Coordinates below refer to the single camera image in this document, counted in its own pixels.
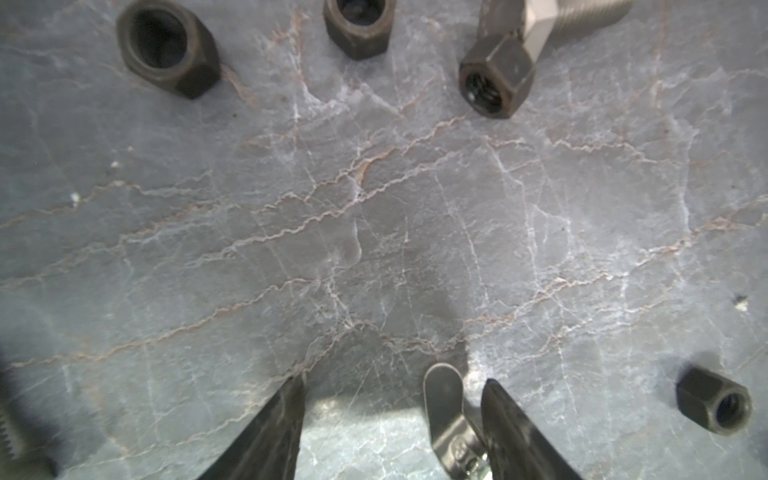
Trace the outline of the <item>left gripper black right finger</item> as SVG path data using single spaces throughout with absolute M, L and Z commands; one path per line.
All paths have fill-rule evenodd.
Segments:
M 494 479 L 581 479 L 495 379 L 485 383 L 481 417 Z

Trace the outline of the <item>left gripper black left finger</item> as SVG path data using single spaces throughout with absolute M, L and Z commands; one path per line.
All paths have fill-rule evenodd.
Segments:
M 305 379 L 289 378 L 199 479 L 294 478 L 305 406 Z

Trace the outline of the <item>silver wing nut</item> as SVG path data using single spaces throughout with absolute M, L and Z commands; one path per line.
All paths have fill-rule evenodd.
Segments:
M 435 363 L 423 379 L 423 395 L 431 447 L 450 479 L 492 479 L 480 428 L 465 412 L 460 372 Z

